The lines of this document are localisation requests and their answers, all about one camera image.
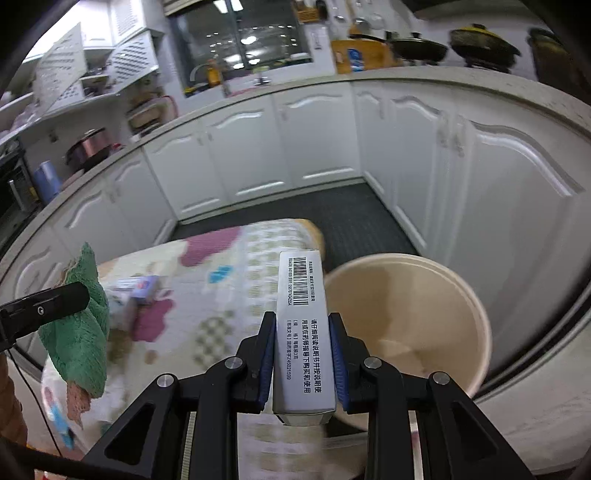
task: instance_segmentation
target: green towel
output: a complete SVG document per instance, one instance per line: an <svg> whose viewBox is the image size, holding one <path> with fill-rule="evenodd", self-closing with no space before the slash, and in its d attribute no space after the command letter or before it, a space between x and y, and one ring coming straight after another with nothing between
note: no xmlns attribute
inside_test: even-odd
<svg viewBox="0 0 591 480"><path fill-rule="evenodd" d="M66 272L63 284L75 281L88 288L87 308L43 325L39 337L61 377L82 387L91 398L99 398L107 379L109 305L99 283L95 253L87 243L75 265Z"/></svg>

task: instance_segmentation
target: pot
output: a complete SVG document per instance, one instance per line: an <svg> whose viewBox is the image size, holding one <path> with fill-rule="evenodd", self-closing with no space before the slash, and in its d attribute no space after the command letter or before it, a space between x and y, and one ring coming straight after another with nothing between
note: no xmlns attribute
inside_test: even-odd
<svg viewBox="0 0 591 480"><path fill-rule="evenodd" d="M106 159L111 153L111 142L107 130L98 128L89 130L66 152L66 165L72 173L79 170L89 171Z"/></svg>
<svg viewBox="0 0 591 480"><path fill-rule="evenodd" d="M447 47L440 43L421 38L418 32L412 32L411 38L397 38L392 40L392 49L396 55L404 60L426 61L439 63L447 53Z"/></svg>
<svg viewBox="0 0 591 480"><path fill-rule="evenodd" d="M543 28L531 28L527 43L541 83L591 104L591 86L556 35Z"/></svg>
<svg viewBox="0 0 591 480"><path fill-rule="evenodd" d="M515 55L521 52L484 25L457 28L449 32L449 44L454 52L466 60L466 65L484 66L509 73Z"/></svg>

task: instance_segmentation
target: bottle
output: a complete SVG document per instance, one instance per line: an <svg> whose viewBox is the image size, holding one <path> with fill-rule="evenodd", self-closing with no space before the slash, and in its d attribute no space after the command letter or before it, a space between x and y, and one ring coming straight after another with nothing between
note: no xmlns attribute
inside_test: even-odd
<svg viewBox="0 0 591 480"><path fill-rule="evenodd" d="M222 74L215 60L207 61L207 82L210 87L215 87L222 82Z"/></svg>

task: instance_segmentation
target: oven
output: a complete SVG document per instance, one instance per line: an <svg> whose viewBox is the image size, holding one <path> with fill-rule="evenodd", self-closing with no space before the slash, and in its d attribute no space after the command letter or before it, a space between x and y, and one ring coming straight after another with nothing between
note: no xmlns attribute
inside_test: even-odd
<svg viewBox="0 0 591 480"><path fill-rule="evenodd" d="M41 203L18 140L0 154L0 258L40 210Z"/></svg>

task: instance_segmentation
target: cardboard box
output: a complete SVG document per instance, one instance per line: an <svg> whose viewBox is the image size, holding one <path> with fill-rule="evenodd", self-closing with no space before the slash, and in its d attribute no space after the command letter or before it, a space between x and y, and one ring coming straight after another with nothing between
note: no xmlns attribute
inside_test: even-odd
<svg viewBox="0 0 591 480"><path fill-rule="evenodd" d="M330 330L318 250L279 257L273 413L286 425L329 421L336 410Z"/></svg>

